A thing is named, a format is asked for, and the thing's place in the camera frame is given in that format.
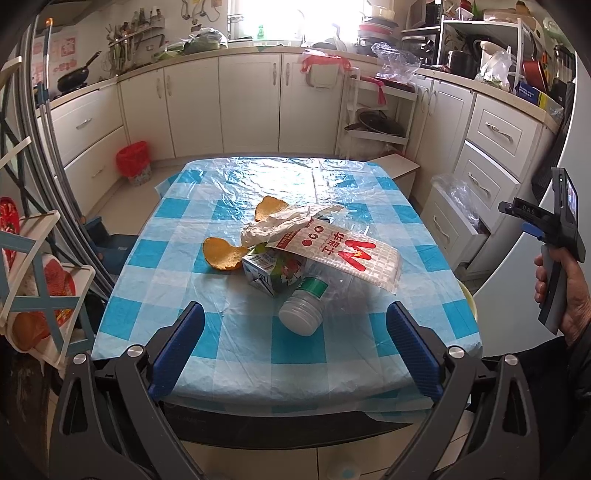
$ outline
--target label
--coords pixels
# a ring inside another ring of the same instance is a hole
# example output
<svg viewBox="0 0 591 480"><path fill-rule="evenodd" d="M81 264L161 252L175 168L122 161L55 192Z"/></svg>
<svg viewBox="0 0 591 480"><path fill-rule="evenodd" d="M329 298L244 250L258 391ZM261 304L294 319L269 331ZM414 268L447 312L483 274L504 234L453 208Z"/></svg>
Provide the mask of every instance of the label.
<svg viewBox="0 0 591 480"><path fill-rule="evenodd" d="M298 290L304 290L319 300L327 288L328 285L326 283L314 277L305 278L300 284L300 286L297 287Z"/></svg>

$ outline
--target drawer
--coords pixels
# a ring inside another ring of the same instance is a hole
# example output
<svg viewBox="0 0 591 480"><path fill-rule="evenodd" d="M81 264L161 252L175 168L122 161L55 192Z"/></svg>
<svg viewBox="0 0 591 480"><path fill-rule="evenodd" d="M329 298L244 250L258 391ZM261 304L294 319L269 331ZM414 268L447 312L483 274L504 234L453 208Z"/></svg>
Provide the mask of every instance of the drawer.
<svg viewBox="0 0 591 480"><path fill-rule="evenodd" d="M454 176L465 181L474 192L478 215L494 233L502 221L499 202L512 202L520 183L470 142L464 143Z"/></svg>
<svg viewBox="0 0 591 480"><path fill-rule="evenodd" d="M126 145L125 129L119 127L66 167L66 176L83 215L90 212L121 176L115 165L115 156Z"/></svg>
<svg viewBox="0 0 591 480"><path fill-rule="evenodd" d="M117 85L94 90L51 111L61 161L80 153L123 125Z"/></svg>
<svg viewBox="0 0 591 480"><path fill-rule="evenodd" d="M542 124L533 118L478 94L467 137L515 178L523 181L541 130Z"/></svg>
<svg viewBox="0 0 591 480"><path fill-rule="evenodd" d="M439 187L431 188L421 220L452 270L471 262L488 238L488 234L476 231Z"/></svg>

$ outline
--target stacked plate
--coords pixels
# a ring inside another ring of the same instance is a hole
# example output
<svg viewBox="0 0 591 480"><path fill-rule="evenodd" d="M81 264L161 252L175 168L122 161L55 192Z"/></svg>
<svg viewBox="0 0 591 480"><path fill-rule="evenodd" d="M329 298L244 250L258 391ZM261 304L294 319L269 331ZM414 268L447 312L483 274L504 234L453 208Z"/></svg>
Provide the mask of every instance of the stacked plate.
<svg viewBox="0 0 591 480"><path fill-rule="evenodd" d="M394 30L396 22L381 17L369 17L359 25L359 44L370 47L374 43L386 42L395 46Z"/></svg>

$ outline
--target table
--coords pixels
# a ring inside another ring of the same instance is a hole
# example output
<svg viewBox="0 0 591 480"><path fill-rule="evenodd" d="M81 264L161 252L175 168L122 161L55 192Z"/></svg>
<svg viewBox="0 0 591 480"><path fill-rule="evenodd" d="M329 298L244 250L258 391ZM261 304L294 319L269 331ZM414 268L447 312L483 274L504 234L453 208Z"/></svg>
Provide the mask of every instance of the table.
<svg viewBox="0 0 591 480"><path fill-rule="evenodd" d="M256 290L242 270L211 269L201 248L209 236L239 244L242 225L253 220L266 194L291 205L346 206L350 223L370 226L368 235L400 251L397 294L352 283L348 302L327 312L314 335L287 330L277 317L285 298ZM418 393L385 327L394 300L447 345L470 353L481 347L439 248L394 182L372 163L236 157L186 165L124 266L92 358L119 356L129 345L147 342L191 300L203 305L206 327L167 401L219 413L359 410L380 420L422 418L431 401Z"/></svg>

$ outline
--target frying pan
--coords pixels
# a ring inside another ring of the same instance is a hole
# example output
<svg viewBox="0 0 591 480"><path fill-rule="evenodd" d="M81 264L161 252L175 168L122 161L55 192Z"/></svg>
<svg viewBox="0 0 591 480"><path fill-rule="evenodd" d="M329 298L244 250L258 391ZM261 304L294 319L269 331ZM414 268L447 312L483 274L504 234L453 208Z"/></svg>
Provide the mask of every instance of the frying pan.
<svg viewBox="0 0 591 480"><path fill-rule="evenodd" d="M537 88L540 92L548 93L548 82L542 62L538 60L538 47L535 43L534 34L530 32L531 42L534 46L534 53L531 60L524 60L523 72L529 85Z"/></svg>
<svg viewBox="0 0 591 480"><path fill-rule="evenodd" d="M359 121L357 123L346 126L345 130L366 128L368 131L378 134L404 136L404 129L396 122L390 120L381 110L366 110L358 115L358 119Z"/></svg>
<svg viewBox="0 0 591 480"><path fill-rule="evenodd" d="M96 60L96 58L100 55L100 52L101 51L99 50L92 57L90 57L90 60L87 61L86 65L83 67L72 70L70 73L66 73L64 76L60 77L57 81L57 89L61 93L66 93L82 85L88 78L88 65Z"/></svg>

